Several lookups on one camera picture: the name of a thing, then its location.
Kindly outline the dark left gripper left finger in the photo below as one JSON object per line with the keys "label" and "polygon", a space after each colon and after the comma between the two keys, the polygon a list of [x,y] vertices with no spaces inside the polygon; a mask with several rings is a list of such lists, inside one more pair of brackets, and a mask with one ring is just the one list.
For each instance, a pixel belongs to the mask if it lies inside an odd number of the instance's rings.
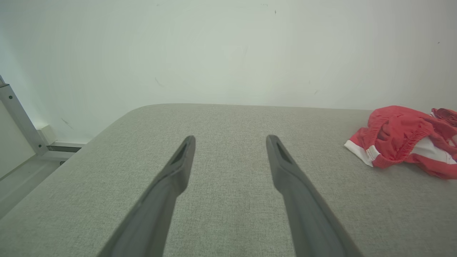
{"label": "dark left gripper left finger", "polygon": [[163,256],[176,199],[188,186],[195,148],[195,137],[187,136],[97,257]]}

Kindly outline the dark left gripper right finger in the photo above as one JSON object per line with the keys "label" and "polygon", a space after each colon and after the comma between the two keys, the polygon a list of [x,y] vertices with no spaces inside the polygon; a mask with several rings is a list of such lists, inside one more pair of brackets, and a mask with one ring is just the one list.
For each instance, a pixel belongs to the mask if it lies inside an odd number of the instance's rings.
{"label": "dark left gripper right finger", "polygon": [[278,136],[266,138],[273,184],[286,208],[296,257],[363,257]]}

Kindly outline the red shorts with white trim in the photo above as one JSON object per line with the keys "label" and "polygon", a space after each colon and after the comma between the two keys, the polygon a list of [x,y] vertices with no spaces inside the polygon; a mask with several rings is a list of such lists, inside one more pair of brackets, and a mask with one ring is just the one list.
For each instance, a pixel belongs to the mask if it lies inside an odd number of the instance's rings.
{"label": "red shorts with white trim", "polygon": [[344,146],[370,167],[412,163],[431,176],[457,180],[457,112],[452,110],[376,109],[367,127]]}

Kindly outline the pale flat panel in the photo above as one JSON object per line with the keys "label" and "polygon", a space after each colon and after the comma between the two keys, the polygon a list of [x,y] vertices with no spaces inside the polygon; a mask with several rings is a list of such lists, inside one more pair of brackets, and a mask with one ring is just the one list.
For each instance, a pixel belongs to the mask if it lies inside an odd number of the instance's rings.
{"label": "pale flat panel", "polygon": [[0,101],[0,179],[34,155],[35,151]]}

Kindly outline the white wall baseboard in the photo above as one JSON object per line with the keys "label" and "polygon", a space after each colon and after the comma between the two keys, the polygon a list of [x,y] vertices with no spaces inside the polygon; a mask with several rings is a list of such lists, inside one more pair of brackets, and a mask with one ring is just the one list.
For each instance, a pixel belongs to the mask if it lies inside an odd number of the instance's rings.
{"label": "white wall baseboard", "polygon": [[46,144],[47,151],[41,156],[41,158],[46,160],[67,161],[86,145],[86,143],[83,142],[62,141],[57,139],[57,136],[50,125],[38,128],[37,132]]}

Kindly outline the grey metal frame bar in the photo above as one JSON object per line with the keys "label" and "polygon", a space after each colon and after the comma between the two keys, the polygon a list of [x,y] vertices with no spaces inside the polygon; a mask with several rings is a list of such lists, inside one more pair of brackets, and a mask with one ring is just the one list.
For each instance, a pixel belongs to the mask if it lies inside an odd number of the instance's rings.
{"label": "grey metal frame bar", "polygon": [[16,97],[10,84],[5,83],[0,75],[0,101],[4,104],[7,112],[12,117],[14,123],[25,137],[37,156],[44,156],[48,148],[44,140],[39,135],[35,126],[26,114],[23,106]]}

